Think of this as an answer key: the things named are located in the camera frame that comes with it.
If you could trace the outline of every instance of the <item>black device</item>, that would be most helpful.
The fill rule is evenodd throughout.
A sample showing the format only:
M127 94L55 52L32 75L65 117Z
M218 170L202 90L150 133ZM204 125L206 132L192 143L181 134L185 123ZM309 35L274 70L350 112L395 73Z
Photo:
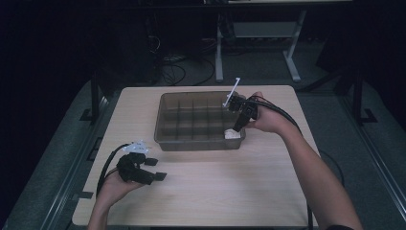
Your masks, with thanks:
M251 119L256 120L258 117L258 107L254 102L255 98L245 100L239 96L231 96L228 109L233 112L239 112L238 119L234 124L233 130L240 132Z
M239 112L236 123L234 124L233 130L240 132L243 127L245 127L251 119L256 120L258 118L258 105L262 105L268 109L280 113L284 118L291 122L300 132L298 124L295 120L283 109L275 106L274 104L266 101L264 98L259 96L251 96L248 99L244 99L239 96L231 96L228 103L228 109L233 112Z
M99 195L99 191L102 189L104 180L109 174L106 174L107 168L110 162L113 160L117 151L129 146L129 144L124 144L113 150L107 158L104 167L101 170L101 176L98 182L98 188L96 190L96 196ZM141 165L145 164L148 166L155 166L158 160L155 158L146 158L146 155L138 152L130 152L120 158L117 163L117 171L123 181L135 181L141 184L150 185L154 180L162 181L165 179L167 174L165 172L152 173L141 169Z

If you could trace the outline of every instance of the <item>hand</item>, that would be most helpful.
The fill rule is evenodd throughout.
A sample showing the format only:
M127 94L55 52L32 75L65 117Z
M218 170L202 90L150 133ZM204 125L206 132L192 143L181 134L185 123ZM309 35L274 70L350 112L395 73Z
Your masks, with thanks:
M253 94L253 96L258 96L258 101L265 102L261 92ZM291 122L284 118L278 112L268 109L264 106L258 105L258 117L255 121L252 121L245 126L247 128L256 128L265 132L275 132L282 134L287 128L294 127Z
M129 192L144 186L144 184L134 181L125 182L120 177L117 169L113 171L105 178L99 196L97 197L97 200L101 201L103 206L107 208L125 197Z

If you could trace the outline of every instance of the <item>person's left hand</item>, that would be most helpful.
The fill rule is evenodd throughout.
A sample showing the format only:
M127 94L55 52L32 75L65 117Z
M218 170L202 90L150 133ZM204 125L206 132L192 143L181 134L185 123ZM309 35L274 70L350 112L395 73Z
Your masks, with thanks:
M103 205L109 208L129 192L143 186L144 184L138 182L123 181L119 172L115 169L105 178L97 200L102 201Z

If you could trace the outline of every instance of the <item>plastic container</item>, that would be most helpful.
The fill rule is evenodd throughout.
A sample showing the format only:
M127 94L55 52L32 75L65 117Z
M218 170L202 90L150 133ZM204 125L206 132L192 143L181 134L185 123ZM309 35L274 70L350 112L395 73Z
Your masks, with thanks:
M183 92L161 96L155 127L155 141L163 151L237 150L245 139L225 139L238 113L223 107L230 92Z

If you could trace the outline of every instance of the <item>gray floor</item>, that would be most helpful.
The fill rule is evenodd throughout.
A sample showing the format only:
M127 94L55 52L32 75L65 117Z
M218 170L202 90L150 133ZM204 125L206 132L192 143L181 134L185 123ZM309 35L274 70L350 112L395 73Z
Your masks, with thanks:
M242 85L290 84L300 88L327 74L315 66L323 48L322 43L301 43L297 47L294 59L303 78L300 83L293 83L290 79L281 46L273 44L270 47L240 56L224 56L225 80L222 84L232 85L235 78L239 77ZM213 54L206 55L205 58L214 62ZM203 81L212 73L212 67L206 62L187 60L177 64L183 66L187 73L178 85L192 85ZM180 76L178 71L174 69L173 73ZM406 175L405 132L367 84L364 85L363 107L373 112L378 123L358 126L349 115L350 95L335 96L332 93L334 83L335 80L311 93L298 93L322 157L339 177L336 165L328 156L340 166L346 189L365 229L406 229L405 219L393 199L394 192L388 190L386 180L383 179L387 175L386 171L374 161L375 152L378 152L400 191L406 191L406 181L403 179ZM217 84L212 78L203 85ZM166 83L160 80L156 84L161 85ZM120 91L117 91L108 101L101 103L101 116L90 126L90 122L79 120L83 110L90 108L89 83L83 86L44 152L4 229L85 228L69 225L70 219L78 202L77 195L92 167L92 161L86 159L97 139L103 137L119 96ZM127 227L112 226L109 229Z

